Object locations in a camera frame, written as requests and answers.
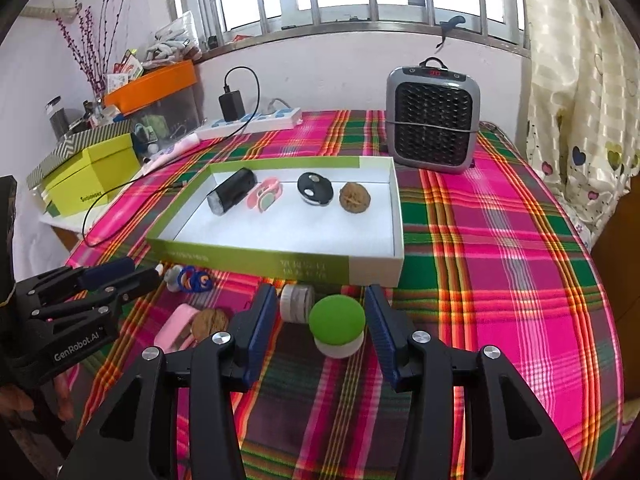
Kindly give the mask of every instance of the curtain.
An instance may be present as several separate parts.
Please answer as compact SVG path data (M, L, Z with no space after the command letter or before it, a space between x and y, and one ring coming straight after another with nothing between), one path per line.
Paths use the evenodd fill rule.
M527 158L590 249L640 162L640 54L608 0L526 0Z

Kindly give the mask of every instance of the space heater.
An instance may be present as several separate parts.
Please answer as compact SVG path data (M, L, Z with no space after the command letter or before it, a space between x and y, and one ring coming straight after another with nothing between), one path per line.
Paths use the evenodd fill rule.
M428 66L436 61L439 67ZM386 140L405 166L461 173L471 164L480 89L436 57L393 70L386 81Z

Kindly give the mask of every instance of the green sponge ball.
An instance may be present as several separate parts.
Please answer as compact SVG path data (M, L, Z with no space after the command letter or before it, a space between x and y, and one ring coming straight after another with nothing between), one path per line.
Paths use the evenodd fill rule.
M336 294L318 301L309 314L309 329L318 341L327 345L344 345L364 330L364 309L359 302Z

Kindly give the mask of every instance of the pink tape measure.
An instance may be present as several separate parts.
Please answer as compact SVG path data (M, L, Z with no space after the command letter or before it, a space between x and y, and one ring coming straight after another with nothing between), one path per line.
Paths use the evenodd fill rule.
M264 213L282 195L282 183L274 176L266 178L258 184L246 199L249 209L256 206L258 211Z

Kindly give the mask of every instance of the plaid bedspread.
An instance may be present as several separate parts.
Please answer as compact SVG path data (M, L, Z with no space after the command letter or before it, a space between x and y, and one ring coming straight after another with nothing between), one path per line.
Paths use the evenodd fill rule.
M293 130L233 137L134 184L89 240L124 229L100 248L80 245L69 261L95 265L128 254L154 266L145 232L175 191L151 193L190 179L209 162L385 153L380 111L306 113ZM397 172L406 257L401 282L390 291L393 307L457 348L499 346L550 413L588 478L618 439L622 365L602 285L564 213L530 167L487 125L479 135L475 167L464 174L400 166ZM265 281L213 275L216 286L210 293L173 294L162 286L125 308L120 338L74 375L80 428L178 304L238 310ZM267 281L277 288L284 284ZM362 296L354 286L341 292ZM463 473L458 390L454 478ZM232 400L249 478L382 480L395 475L410 398L383 383L370 338L348 360L324 359L307 327L278 318L260 381ZM188 396L181 394L178 404L180 477L189 478Z

